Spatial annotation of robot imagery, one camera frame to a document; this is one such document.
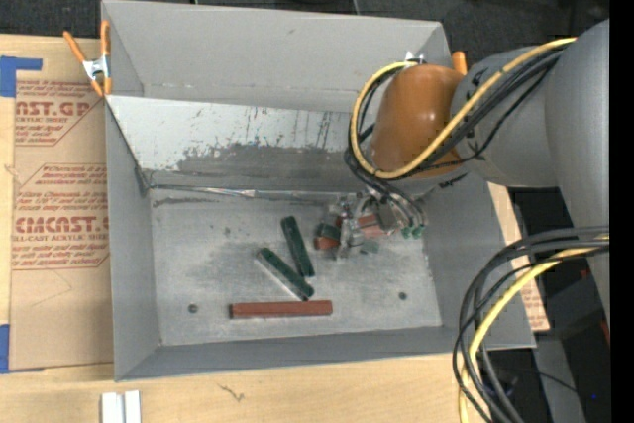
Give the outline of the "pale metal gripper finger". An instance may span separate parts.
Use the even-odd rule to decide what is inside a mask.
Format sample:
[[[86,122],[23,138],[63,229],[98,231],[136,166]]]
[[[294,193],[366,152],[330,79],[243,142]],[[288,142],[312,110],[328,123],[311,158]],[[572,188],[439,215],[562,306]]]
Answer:
[[[365,234],[361,229],[343,228],[340,235],[340,244],[335,251],[335,258],[342,260],[357,255],[361,251],[365,240]]]
[[[331,224],[341,228],[346,220],[357,217],[358,199],[339,199],[330,206]]]

